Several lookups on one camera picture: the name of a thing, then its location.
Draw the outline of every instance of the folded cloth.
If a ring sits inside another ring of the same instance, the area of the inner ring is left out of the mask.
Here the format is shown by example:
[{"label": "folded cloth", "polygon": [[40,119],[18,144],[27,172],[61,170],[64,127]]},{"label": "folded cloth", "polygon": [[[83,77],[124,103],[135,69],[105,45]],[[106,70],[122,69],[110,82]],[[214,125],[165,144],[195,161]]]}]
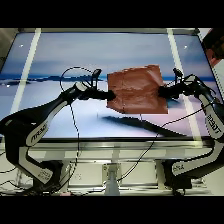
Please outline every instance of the folded cloth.
[{"label": "folded cloth", "polygon": [[158,65],[129,68],[107,76],[108,89],[116,98],[107,107],[123,114],[168,114],[166,99],[158,96],[163,86]]}]

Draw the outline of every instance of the screen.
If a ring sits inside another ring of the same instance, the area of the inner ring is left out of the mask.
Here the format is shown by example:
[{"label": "screen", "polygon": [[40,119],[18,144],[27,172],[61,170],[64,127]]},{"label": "screen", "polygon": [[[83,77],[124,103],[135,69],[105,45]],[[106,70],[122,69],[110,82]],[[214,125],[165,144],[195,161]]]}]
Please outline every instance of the screen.
[{"label": "screen", "polygon": [[[29,54],[33,33],[17,34],[0,75],[0,119],[9,115]],[[221,96],[212,70],[197,36],[174,35],[184,75],[195,74]],[[159,65],[165,83],[174,80],[175,67],[167,34],[139,33],[41,33],[29,70],[19,110],[47,103],[61,92],[59,77],[69,67],[80,66],[94,71],[102,69],[98,89],[107,90],[107,74],[138,66]],[[65,74],[63,88],[74,85],[74,77],[85,77],[87,71],[74,69]],[[194,111],[199,100],[187,97]],[[164,123],[187,115],[187,104],[180,96],[167,100],[168,114],[121,114],[106,107],[105,100],[76,100],[73,104],[80,138],[192,136],[194,127],[188,118],[160,128]],[[205,115],[195,115],[200,136],[208,136]],[[44,137],[76,138],[69,107],[52,120]]]}]

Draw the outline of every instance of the wrinkled cloth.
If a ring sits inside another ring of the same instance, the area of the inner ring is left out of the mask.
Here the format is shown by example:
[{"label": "wrinkled cloth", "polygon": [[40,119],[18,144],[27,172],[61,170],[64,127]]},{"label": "wrinkled cloth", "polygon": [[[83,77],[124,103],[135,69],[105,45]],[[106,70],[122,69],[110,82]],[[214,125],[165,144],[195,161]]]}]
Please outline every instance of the wrinkled cloth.
[{"label": "wrinkled cloth", "polygon": [[107,75],[108,90],[116,98],[107,107],[123,114],[168,114],[166,99],[158,96],[163,86],[158,65],[129,68]]}]

